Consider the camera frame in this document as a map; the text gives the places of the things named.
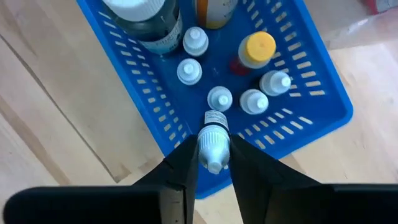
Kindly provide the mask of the yellow food colouring bottle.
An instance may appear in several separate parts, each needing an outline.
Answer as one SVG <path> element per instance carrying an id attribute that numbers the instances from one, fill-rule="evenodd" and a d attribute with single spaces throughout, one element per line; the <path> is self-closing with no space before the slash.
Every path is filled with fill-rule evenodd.
<path id="1" fill-rule="evenodd" d="M 219 29 L 232 18 L 238 0 L 193 0 L 193 7 L 200 27 Z"/>

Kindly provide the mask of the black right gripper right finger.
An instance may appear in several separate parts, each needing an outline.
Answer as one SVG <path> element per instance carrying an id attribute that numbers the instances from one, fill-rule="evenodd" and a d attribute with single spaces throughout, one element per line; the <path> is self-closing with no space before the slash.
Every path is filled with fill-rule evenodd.
<path id="1" fill-rule="evenodd" d="M 398 184 L 321 184 L 235 134 L 229 150 L 244 224 L 398 224 Z"/>

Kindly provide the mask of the small orange dropper bottle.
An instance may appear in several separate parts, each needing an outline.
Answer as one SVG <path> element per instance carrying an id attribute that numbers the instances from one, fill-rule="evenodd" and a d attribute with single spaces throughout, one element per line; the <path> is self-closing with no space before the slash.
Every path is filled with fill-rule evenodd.
<path id="1" fill-rule="evenodd" d="M 229 67 L 237 75 L 247 75 L 252 70 L 265 67 L 276 52 L 276 42 L 269 33 L 255 32 L 246 36 L 238 47 L 237 56 Z"/>

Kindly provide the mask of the black bottle with white cap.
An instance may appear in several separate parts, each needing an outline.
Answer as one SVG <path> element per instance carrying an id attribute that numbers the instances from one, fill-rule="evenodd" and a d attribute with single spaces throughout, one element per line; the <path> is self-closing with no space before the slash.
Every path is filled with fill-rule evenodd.
<path id="1" fill-rule="evenodd" d="M 178 0 L 102 0 L 109 16 L 144 48 L 166 55 L 178 48 L 183 21 Z"/>

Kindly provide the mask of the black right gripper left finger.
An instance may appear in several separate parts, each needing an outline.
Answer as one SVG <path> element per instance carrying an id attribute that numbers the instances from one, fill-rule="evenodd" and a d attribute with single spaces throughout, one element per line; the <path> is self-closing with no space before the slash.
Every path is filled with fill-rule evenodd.
<path id="1" fill-rule="evenodd" d="M 190 135 L 132 185 L 34 187 L 7 200 L 5 224 L 192 224 L 198 175 Z"/>

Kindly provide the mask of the blue plastic basket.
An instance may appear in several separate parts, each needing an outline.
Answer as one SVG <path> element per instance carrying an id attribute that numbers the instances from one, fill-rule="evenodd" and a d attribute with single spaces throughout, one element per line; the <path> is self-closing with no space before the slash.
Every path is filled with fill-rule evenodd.
<path id="1" fill-rule="evenodd" d="M 353 105 L 303 0 L 216 0 L 227 23 L 208 29 L 207 50 L 199 56 L 202 76 L 188 86 L 177 76 L 189 57 L 183 49 L 187 29 L 199 25 L 196 0 L 177 2 L 178 22 L 155 42 L 143 42 L 128 31 L 104 0 L 77 0 L 116 73 L 164 155 L 202 127 L 209 110 L 207 96 L 216 86 L 227 88 L 233 104 L 225 113 L 229 130 L 276 159 L 345 125 Z M 238 75 L 233 61 L 242 40 L 267 32 L 276 50 L 262 68 Z M 240 96 L 259 88 L 263 74 L 284 72 L 291 80 L 283 94 L 269 98 L 269 107 L 251 115 Z"/>

